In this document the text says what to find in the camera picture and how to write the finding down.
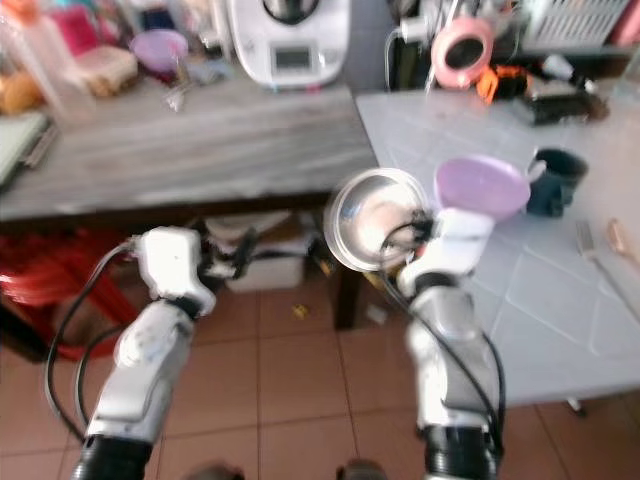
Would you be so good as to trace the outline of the shiny steel bowl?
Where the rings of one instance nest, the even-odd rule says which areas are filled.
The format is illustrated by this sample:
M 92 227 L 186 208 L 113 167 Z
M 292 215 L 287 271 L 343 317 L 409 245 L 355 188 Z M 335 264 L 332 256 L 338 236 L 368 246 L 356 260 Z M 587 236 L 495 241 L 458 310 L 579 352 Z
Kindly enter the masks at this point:
M 410 221 L 433 221 L 428 196 L 411 174 L 394 168 L 366 170 L 349 178 L 326 206 L 323 230 L 335 260 L 361 273 L 384 264 L 384 236 Z

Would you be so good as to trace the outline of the white storage box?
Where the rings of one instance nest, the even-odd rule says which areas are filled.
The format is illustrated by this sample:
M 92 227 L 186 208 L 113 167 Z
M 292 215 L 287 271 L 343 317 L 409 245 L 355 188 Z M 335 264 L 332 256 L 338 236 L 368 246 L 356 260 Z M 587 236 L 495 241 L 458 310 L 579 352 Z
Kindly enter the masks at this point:
M 261 214 L 205 218 L 207 241 L 223 253 L 236 251 L 247 233 L 256 234 L 255 259 L 244 269 L 242 278 L 229 280 L 236 293 L 279 291 L 297 287 L 305 278 L 305 255 L 314 236 L 293 212 L 275 211 Z

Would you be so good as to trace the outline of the large purple plastic bowl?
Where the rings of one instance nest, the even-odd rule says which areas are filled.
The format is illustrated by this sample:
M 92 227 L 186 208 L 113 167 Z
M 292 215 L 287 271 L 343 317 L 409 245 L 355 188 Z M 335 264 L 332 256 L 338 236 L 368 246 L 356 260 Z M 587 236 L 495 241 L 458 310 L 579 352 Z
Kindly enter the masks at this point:
M 436 166 L 433 184 L 436 202 L 443 209 L 476 212 L 494 223 L 524 211 L 532 193 L 525 172 L 479 154 L 443 161 Z

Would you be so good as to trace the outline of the dark wooden table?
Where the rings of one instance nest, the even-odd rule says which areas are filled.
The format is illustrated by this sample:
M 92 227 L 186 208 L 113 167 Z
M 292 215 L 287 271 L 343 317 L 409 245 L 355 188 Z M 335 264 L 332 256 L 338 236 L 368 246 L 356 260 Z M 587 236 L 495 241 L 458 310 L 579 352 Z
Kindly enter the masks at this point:
M 207 216 L 319 210 L 378 163 L 342 84 L 271 93 L 230 79 L 173 111 L 146 84 L 104 102 L 0 196 L 0 232 L 115 236 Z

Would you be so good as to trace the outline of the dark green mug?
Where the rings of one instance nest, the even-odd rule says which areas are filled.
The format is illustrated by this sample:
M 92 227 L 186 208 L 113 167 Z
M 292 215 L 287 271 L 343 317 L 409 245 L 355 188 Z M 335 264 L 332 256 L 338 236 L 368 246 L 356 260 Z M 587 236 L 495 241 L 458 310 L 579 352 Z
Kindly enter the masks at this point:
M 582 179 L 589 173 L 588 161 L 563 148 L 539 148 L 529 165 L 530 197 L 527 214 L 540 218 L 562 218 L 573 202 Z

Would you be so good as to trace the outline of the white folding table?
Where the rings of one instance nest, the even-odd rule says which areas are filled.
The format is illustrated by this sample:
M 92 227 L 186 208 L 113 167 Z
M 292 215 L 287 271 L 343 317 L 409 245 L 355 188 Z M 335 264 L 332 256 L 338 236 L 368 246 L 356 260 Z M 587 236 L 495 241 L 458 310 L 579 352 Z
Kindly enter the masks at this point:
M 618 396 L 640 420 L 640 268 L 612 250 L 620 224 L 640 257 L 640 101 L 611 100 L 608 118 L 531 127 L 508 105 L 471 93 L 364 93 L 358 114 L 383 166 L 433 187 L 436 166 L 470 154 L 526 172 L 541 147 L 589 165 L 562 218 L 502 221 L 466 288 L 497 343 L 512 404 Z

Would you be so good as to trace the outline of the small metal utensil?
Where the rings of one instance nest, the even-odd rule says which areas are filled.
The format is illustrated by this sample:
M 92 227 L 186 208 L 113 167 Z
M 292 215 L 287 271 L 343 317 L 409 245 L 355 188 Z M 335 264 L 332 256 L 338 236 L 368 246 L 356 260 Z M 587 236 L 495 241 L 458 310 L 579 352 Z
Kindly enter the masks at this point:
M 165 93 L 164 102 L 174 113 L 182 113 L 184 105 L 186 105 L 186 96 L 195 83 L 188 81 L 175 82 L 172 87 Z

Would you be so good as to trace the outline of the small orange gadget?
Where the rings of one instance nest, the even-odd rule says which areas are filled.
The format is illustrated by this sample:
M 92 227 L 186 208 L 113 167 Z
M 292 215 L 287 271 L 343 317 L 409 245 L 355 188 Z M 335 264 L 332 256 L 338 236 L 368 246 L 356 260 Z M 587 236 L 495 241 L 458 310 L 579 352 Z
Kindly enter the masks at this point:
M 502 82 L 502 67 L 486 67 L 475 81 L 477 96 L 486 105 L 493 105 L 500 82 Z

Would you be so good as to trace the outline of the pink round mirror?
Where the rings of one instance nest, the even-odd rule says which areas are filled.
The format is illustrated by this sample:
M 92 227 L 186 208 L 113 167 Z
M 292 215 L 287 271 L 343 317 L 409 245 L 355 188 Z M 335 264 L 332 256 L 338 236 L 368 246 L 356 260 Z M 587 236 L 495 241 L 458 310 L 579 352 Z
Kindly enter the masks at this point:
M 453 19 L 431 45 L 436 83 L 449 90 L 466 90 L 489 67 L 494 40 L 493 28 L 486 20 Z

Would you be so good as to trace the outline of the flat black device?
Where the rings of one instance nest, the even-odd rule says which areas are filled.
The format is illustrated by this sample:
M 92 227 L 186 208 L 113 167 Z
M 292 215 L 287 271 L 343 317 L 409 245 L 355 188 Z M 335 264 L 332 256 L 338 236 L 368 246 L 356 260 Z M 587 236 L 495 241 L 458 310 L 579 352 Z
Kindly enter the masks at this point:
M 525 91 L 515 100 L 515 115 L 530 125 L 561 125 L 600 122 L 609 109 L 594 93 L 570 83 L 530 77 Z

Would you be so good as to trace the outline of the white kitchen appliance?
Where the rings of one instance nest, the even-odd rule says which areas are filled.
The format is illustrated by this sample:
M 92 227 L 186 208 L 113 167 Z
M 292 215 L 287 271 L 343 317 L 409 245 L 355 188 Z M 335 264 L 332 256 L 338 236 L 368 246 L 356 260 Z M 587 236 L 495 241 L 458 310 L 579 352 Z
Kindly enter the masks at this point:
M 236 55 L 271 90 L 319 87 L 346 64 L 353 0 L 227 0 Z

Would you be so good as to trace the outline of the pale green tray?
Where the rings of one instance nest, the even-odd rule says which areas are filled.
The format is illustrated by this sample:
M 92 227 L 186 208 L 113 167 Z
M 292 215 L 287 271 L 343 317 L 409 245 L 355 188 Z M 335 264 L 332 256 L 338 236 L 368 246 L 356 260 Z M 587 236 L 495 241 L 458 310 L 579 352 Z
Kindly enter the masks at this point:
M 40 111 L 0 119 L 0 191 L 23 168 L 35 168 L 59 137 L 58 125 Z

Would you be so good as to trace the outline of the small purple plastic bowl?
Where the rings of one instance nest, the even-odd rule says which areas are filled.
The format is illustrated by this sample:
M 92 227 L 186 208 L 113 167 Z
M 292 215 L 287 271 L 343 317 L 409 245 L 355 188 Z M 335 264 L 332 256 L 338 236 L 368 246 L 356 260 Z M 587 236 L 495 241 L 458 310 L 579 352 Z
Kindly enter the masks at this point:
M 189 44 L 186 36 L 174 29 L 147 29 L 129 41 L 129 50 L 143 68 L 169 76 L 177 73 L 180 60 L 189 51 Z

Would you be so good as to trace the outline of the clear tub with bread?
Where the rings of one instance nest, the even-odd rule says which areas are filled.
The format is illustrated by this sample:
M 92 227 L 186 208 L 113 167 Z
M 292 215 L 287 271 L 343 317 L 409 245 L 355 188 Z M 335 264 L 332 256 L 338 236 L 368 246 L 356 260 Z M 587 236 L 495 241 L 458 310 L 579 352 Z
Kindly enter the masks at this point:
M 140 76 L 132 52 L 115 46 L 99 46 L 76 58 L 77 78 L 96 97 L 111 97 L 128 90 Z

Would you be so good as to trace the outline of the white dish rack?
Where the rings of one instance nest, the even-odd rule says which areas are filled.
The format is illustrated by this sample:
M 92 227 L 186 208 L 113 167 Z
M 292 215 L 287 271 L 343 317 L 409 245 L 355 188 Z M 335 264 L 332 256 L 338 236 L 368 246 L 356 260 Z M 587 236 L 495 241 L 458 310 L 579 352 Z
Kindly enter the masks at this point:
M 602 46 L 632 0 L 522 0 L 525 49 Z

